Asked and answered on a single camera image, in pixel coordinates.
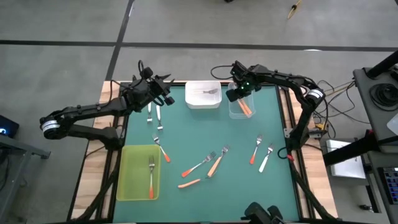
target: clear plastic cup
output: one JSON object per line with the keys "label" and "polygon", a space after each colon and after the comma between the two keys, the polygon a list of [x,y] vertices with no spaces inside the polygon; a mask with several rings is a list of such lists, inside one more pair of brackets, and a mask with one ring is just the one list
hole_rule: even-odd
{"label": "clear plastic cup", "polygon": [[[236,89],[235,83],[231,82],[230,84],[228,84],[228,89]],[[247,105],[251,113],[248,113],[250,111],[246,110],[245,114],[242,107],[242,105],[244,104],[243,102]],[[234,102],[229,102],[229,117],[232,119],[248,119],[251,118],[255,113],[256,109],[254,108],[254,100],[252,94]]]}

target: white container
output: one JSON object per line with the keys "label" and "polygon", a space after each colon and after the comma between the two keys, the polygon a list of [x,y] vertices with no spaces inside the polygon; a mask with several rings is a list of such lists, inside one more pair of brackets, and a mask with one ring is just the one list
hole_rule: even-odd
{"label": "white container", "polygon": [[[214,94],[203,93],[217,89]],[[214,109],[221,103],[221,83],[219,81],[189,81],[185,84],[185,102],[191,109]]]}
{"label": "white container", "polygon": [[[228,89],[229,90],[236,89],[235,83],[231,82],[230,84],[228,84]],[[245,102],[245,104],[251,110],[251,114],[249,114],[249,115],[244,114],[241,105],[239,105],[238,100],[236,100],[234,102],[229,102],[229,117],[232,119],[251,118],[256,113],[256,109],[254,108],[253,94],[250,94],[249,96],[244,97],[240,100],[241,100],[241,103],[242,103],[242,101]]]}

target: metal stand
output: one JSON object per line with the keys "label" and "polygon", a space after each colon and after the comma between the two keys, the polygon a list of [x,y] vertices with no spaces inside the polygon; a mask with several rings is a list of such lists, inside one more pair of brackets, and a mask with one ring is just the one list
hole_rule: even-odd
{"label": "metal stand", "polygon": [[10,171],[7,183],[3,190],[0,192],[0,223],[6,222],[6,215],[14,201],[18,191],[22,174],[27,167],[30,157],[38,155],[42,159],[48,159],[50,152],[37,149],[36,147],[21,143],[15,139],[0,135],[0,147],[5,147],[10,150],[10,155],[22,156],[20,163],[15,164],[15,167]]}
{"label": "metal stand", "polygon": [[324,154],[323,161],[325,162],[325,166],[331,166],[347,159],[360,156],[369,151],[379,151],[377,140],[373,132],[370,132],[365,135],[365,137],[347,146]]}

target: orange handle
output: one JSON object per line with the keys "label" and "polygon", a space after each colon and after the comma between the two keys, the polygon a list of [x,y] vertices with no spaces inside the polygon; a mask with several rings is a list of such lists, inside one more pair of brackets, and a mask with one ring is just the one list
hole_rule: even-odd
{"label": "orange handle", "polygon": [[248,112],[249,114],[251,114],[252,111],[250,110],[250,108],[249,108],[249,106],[246,104],[246,102],[245,102],[243,99],[241,99],[241,101],[242,101],[242,104],[243,104],[243,106],[244,106],[244,109],[246,109],[246,112]]}
{"label": "orange handle", "polygon": [[152,187],[149,189],[149,199],[154,199],[154,189]]}
{"label": "orange handle", "polygon": [[251,156],[250,164],[252,164],[252,165],[254,164],[254,158],[255,158],[255,156],[256,156],[255,154],[253,154],[253,156]]}
{"label": "orange handle", "polygon": [[200,181],[200,179],[196,179],[196,180],[193,180],[193,181],[188,182],[188,183],[186,183],[186,184],[181,184],[181,185],[179,185],[178,187],[181,189],[181,188],[184,188],[184,187],[188,187],[189,185],[192,185],[192,184],[197,183],[197,182],[199,182],[199,181]]}
{"label": "orange handle", "polygon": [[169,156],[166,153],[163,153],[163,155],[164,155],[164,158],[166,159],[166,162],[170,162],[171,161]]}
{"label": "orange handle", "polygon": [[241,100],[238,100],[238,103],[239,103],[239,106],[242,108],[243,113],[244,113],[246,116],[249,116],[249,113],[246,111],[246,108],[243,106]]}
{"label": "orange handle", "polygon": [[189,169],[189,170],[183,172],[181,176],[186,177],[189,173],[191,173],[191,171],[192,171],[192,169]]}
{"label": "orange handle", "polygon": [[216,171],[216,168],[217,168],[218,164],[220,163],[220,160],[221,160],[221,156],[216,160],[216,162],[213,164],[213,166],[207,173],[208,177],[211,177],[214,174],[214,171]]}

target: green table surface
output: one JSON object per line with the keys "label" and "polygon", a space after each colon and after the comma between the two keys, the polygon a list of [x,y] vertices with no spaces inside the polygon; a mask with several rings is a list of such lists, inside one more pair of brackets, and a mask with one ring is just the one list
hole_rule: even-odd
{"label": "green table surface", "polygon": [[[250,119],[229,117],[225,91],[226,86],[223,86],[219,108],[191,110],[185,103],[184,86],[173,86],[171,96],[175,103],[161,108],[163,131],[156,128],[158,122],[153,105],[152,124],[147,124],[147,109],[130,115],[126,145],[153,144],[152,134],[156,133],[171,163],[162,158],[159,198],[116,201],[113,222],[239,221],[251,202],[259,203],[264,209],[276,205],[284,220],[299,219],[289,163],[277,157],[277,150],[285,146],[285,139],[275,86],[265,86],[253,93],[256,114]],[[264,139],[254,165],[250,165],[260,133]],[[258,170],[270,143],[274,145],[274,152],[264,172],[260,173]],[[186,178],[182,178],[181,173],[204,160],[211,151],[219,156],[225,144],[230,145],[230,150],[212,178],[184,189],[177,188],[177,185],[205,177],[215,160],[200,166]]]}

